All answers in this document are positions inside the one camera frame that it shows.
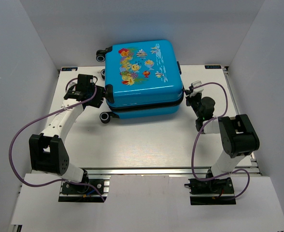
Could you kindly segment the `blue hard-shell suitcase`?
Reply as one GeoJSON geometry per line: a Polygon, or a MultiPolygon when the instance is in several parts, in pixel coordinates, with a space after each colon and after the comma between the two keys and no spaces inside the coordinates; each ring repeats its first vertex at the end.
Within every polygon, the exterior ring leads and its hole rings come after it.
{"type": "Polygon", "coordinates": [[[173,114],[184,98],[181,69],[168,40],[115,44],[96,52],[105,63],[105,99],[108,112],[99,116],[102,123],[112,117],[173,114]]]}

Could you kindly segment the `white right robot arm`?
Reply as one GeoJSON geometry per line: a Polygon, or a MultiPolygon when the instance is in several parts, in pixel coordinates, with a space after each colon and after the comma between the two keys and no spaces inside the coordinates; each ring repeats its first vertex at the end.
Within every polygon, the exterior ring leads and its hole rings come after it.
{"type": "Polygon", "coordinates": [[[239,162],[260,147],[258,135],[247,114],[234,117],[225,116],[228,108],[227,92],[225,88],[216,82],[203,84],[201,81],[193,82],[188,90],[185,90],[186,105],[190,106],[197,119],[191,169],[193,176],[198,181],[205,181],[206,189],[212,193],[218,192],[223,187],[222,179],[230,177],[239,162]],[[224,92],[226,106],[220,116],[214,116],[215,101],[210,97],[203,97],[203,87],[217,85],[224,92]],[[199,178],[195,173],[194,156],[201,134],[220,134],[223,151],[216,163],[211,166],[210,174],[206,178],[199,178]]]}

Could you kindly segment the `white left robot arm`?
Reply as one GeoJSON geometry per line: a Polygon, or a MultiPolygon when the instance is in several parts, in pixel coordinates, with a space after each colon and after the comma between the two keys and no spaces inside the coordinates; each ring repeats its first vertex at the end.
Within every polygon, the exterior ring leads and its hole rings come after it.
{"type": "Polygon", "coordinates": [[[105,89],[97,86],[93,75],[79,74],[77,83],[70,87],[64,96],[62,105],[48,126],[29,139],[32,169],[57,175],[73,182],[79,193],[89,189],[89,180],[84,178],[83,169],[70,162],[65,148],[65,139],[77,117],[87,106],[100,108],[105,89]]]}

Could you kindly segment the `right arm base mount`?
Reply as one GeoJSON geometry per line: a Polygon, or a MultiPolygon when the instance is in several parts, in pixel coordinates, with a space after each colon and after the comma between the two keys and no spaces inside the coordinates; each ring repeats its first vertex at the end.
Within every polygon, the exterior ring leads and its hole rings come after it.
{"type": "Polygon", "coordinates": [[[235,205],[234,187],[231,178],[198,181],[189,179],[184,184],[189,189],[191,205],[235,205]]]}

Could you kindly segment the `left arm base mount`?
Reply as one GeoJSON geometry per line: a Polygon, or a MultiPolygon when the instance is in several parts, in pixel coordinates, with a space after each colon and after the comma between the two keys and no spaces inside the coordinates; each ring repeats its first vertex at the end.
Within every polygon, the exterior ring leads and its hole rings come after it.
{"type": "MultiPolygon", "coordinates": [[[[89,184],[93,185],[106,200],[109,192],[110,180],[108,177],[88,177],[89,184]]],[[[103,203],[100,195],[89,186],[73,185],[68,182],[61,184],[58,201],[61,203],[103,203]]]]}

